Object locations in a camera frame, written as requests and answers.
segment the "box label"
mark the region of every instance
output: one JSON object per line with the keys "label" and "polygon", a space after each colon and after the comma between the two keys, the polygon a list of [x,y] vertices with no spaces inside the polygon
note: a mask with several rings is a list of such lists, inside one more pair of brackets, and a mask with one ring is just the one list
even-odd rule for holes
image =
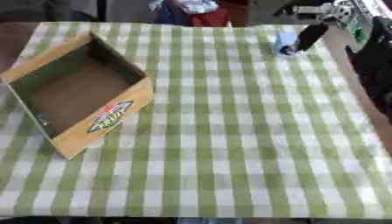
{"label": "box label", "polygon": [[125,101],[106,105],[106,107],[98,113],[98,117],[88,129],[87,133],[103,130],[117,124],[132,103],[133,101]]}

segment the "wooden crate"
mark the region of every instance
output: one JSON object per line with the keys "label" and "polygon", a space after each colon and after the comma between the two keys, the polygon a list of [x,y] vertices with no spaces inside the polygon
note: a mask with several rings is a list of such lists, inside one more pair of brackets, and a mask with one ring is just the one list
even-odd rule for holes
{"label": "wooden crate", "polygon": [[2,78],[68,159],[153,96],[151,79],[93,33],[72,38]]}

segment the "robotic claw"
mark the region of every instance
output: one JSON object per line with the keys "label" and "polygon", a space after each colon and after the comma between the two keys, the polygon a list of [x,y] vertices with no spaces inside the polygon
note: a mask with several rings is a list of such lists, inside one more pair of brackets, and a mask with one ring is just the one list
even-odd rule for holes
{"label": "robotic claw", "polygon": [[353,70],[374,105],[392,123],[392,1],[383,1],[294,0],[274,16],[309,21],[290,46],[291,53],[308,50],[331,25],[349,32],[356,42],[355,47],[346,46]]}

